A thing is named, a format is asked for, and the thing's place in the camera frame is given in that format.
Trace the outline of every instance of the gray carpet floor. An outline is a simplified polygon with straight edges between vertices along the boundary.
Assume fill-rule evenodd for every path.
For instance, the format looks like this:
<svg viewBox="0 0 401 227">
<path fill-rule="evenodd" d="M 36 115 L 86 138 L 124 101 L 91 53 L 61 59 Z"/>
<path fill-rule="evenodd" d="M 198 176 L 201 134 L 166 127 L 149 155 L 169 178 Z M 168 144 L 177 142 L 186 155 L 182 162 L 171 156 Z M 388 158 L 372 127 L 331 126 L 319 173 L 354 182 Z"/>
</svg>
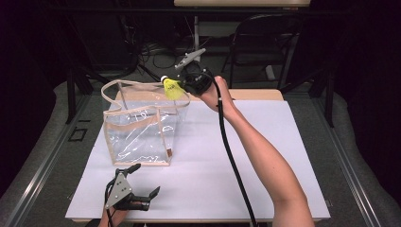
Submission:
<svg viewBox="0 0 401 227">
<path fill-rule="evenodd" d="M 205 54 L 201 60 L 212 72 L 218 74 L 224 56 L 219 53 Z M 163 69 L 155 65 L 169 66 L 176 61 L 177 59 L 174 58 L 151 57 L 146 65 L 157 75 L 174 75 L 176 72 L 173 68 Z M 236 72 L 239 75 L 254 75 L 253 79 L 264 78 L 263 73 L 260 74 L 258 70 L 255 70 L 254 73 L 251 73 L 250 70 L 244 71 L 247 74 Z M 125 79 L 140 82 L 152 81 L 140 70 L 136 70 Z M 77 91 L 81 108 L 76 119 L 68 126 L 64 124 L 68 113 L 66 84 L 61 84 L 55 89 L 58 100 L 54 113 L 36 147 L 26 160 L 26 164 L 0 200 L 1 226 L 85 225 L 66 219 L 64 215 L 102 124 L 102 98 L 99 93 L 102 84 L 97 81 L 92 81 L 92 83 L 95 91 L 91 96 L 82 96 Z M 275 88 L 275 86 L 275 82 L 241 82 L 235 83 L 234 87 Z M 330 129 L 322 119 L 323 100 L 309 98 L 305 92 L 307 88 L 308 84 L 305 84 L 285 94 L 284 97 L 293 112 L 312 167 L 329 204 L 332 218 L 319 221 L 316 225 L 401 226 L 399 206 L 380 187 L 374 174 L 357 151 L 344 100 L 340 96 L 335 96 L 333 112 L 335 128 Z M 83 131 L 85 131 L 85 136 L 83 140 L 79 140 L 79 134 Z M 380 224 L 370 224 L 369 217 L 366 217 L 366 212 L 363 212 L 363 205 L 358 202 L 357 193 L 344 174 L 338 155 L 339 145 L 333 142 L 333 135 L 340 141 L 340 149 L 346 153 L 357 180 L 362 185 L 362 191 L 371 205 L 368 208 L 373 211 Z M 53 165 L 43 169 L 44 161 L 49 159 L 50 153 L 54 150 L 58 151 L 58 155 L 51 156 Z M 47 172 L 41 178 L 44 184 L 30 187 L 33 180 L 38 180 L 39 171 Z M 26 195 L 30 196 L 30 200 L 22 201 L 21 198 Z"/>
</svg>

